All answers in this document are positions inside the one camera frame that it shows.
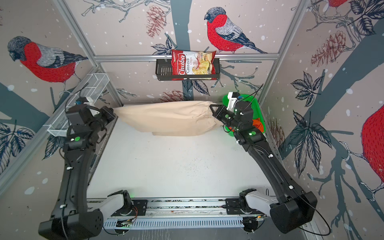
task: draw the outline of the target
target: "green basket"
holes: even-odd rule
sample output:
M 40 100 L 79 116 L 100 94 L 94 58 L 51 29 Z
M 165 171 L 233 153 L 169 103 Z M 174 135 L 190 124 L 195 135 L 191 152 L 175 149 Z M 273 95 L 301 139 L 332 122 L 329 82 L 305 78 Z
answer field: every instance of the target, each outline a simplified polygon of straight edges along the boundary
M 248 95 L 248 94 L 240 94 L 240 96 L 242 96 L 243 98 L 246 98 L 246 97 L 248 97 L 249 95 Z M 252 100 L 252 98 L 253 98 L 253 97 L 249 97 L 249 98 L 247 98 L 245 101 L 246 101 L 246 102 L 250 102 L 250 101 Z M 223 104 L 224 104 L 225 106 L 228 107 L 228 103 L 229 103 L 228 95 L 225 95 L 225 96 L 223 97 Z M 264 126 L 264 132 L 263 132 L 263 133 L 265 133 L 265 130 L 266 130 L 266 128 L 265 128 L 265 123 L 264 123 L 264 119 L 263 119 L 262 111 L 260 110 L 260 106 L 259 106 L 259 103 L 257 102 L 256 97 L 255 97 L 255 98 L 253 99 L 253 101 L 252 101 L 251 108 L 252 108 L 252 110 L 253 110 L 253 118 L 252 118 L 252 119 L 258 119 L 258 118 L 260 118 L 260 122 L 261 122 L 261 123 L 263 124 L 263 126 Z

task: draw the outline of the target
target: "pine cone illustration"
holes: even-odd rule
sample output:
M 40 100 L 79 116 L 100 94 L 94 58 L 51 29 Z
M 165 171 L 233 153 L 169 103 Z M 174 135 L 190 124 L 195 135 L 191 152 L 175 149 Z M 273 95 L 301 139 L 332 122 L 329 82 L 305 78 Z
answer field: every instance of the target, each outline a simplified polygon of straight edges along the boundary
M 312 55 L 311 65 L 317 63 L 317 67 L 319 67 L 324 63 L 325 65 L 328 62 L 332 63 L 345 48 L 345 33 L 337 31 L 326 39 L 321 48 L 316 50 L 315 55 Z
M 166 25 L 166 16 L 164 11 L 155 5 L 149 7 L 147 11 L 147 34 L 153 38 L 159 35 Z
M 184 101 L 183 93 L 178 90 L 172 90 L 172 92 L 163 92 L 163 96 L 159 98 L 160 102 L 167 103 L 167 102 L 177 102 L 177 101 Z

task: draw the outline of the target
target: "white snow dot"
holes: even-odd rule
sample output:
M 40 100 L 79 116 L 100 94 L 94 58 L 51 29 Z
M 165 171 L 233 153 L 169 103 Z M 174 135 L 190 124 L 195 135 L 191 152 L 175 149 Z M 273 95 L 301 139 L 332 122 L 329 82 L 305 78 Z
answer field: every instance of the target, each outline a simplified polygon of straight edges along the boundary
M 27 190 L 25 190 L 24 194 L 31 195 L 34 190 L 35 190 L 35 187 L 30 187 Z

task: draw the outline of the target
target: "bird's feet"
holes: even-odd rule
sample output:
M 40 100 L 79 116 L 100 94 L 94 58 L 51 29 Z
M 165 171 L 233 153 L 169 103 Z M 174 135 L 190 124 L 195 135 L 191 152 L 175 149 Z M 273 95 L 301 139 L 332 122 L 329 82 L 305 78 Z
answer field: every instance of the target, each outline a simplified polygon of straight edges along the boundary
M 348 144 L 347 144 L 346 142 L 341 142 L 341 141 L 339 141 L 339 142 L 342 143 L 342 144 L 344 144 L 344 145 L 345 145 L 345 148 L 346 148 L 347 151 L 348 151 L 348 156 L 347 156 L 347 158 L 343 158 L 343 160 L 348 161 L 348 160 L 351 158 L 351 154 L 355 155 L 356 157 L 362 158 L 362 159 L 364 159 L 365 161 L 367 160 L 367 159 L 364 157 L 363 154 L 357 154 L 357 153 L 351 152 L 351 151 L 349 150 Z
M 370 189 L 365 183 L 363 183 L 363 182 L 360 182 L 360 184 L 361 185 L 363 185 L 363 186 L 365 186 L 366 188 L 367 188 L 367 190 L 372 194 L 372 198 L 371 199 L 369 199 L 369 198 L 367 198 L 369 201 L 371 201 L 371 202 L 375 202 L 376 201 L 376 199 L 375 199 L 375 193 L 378 191 L 378 190 L 380 190 L 380 189 L 384 189 L 384 182 L 382 182 L 381 184 L 380 184 L 380 186 L 378 186 L 375 190 L 372 190 L 372 189 Z
M 60 97 L 60 98 L 61 98 L 61 95 L 62 95 L 63 93 L 68 93 L 68 95 L 69 95 L 71 92 L 69 92 L 69 91 L 67 91 L 67 90 L 64 90 L 64 91 L 59 92 L 59 97 Z

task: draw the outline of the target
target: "white wire basket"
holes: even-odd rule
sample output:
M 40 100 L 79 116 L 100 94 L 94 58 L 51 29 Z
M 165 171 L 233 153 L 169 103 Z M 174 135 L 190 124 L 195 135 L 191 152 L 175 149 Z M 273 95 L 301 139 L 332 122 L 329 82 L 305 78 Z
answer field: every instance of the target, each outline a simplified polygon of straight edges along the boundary
M 68 100 L 68 105 L 66 106 L 65 110 L 68 110 L 70 107 L 76 104 L 76 100 L 79 98 L 80 94 L 82 97 L 91 97 L 93 102 L 96 102 L 109 83 L 109 77 L 105 73 L 93 73 L 89 74 L 88 76 L 88 85 L 80 92 L 76 94 L 70 94 L 68 96 L 72 99 Z M 65 110 L 60 113 L 60 115 L 54 120 L 48 129 L 48 132 L 50 132 L 50 134 L 54 135 L 55 137 L 67 136 L 67 130 L 70 126 L 70 123 L 67 116 L 65 115 Z

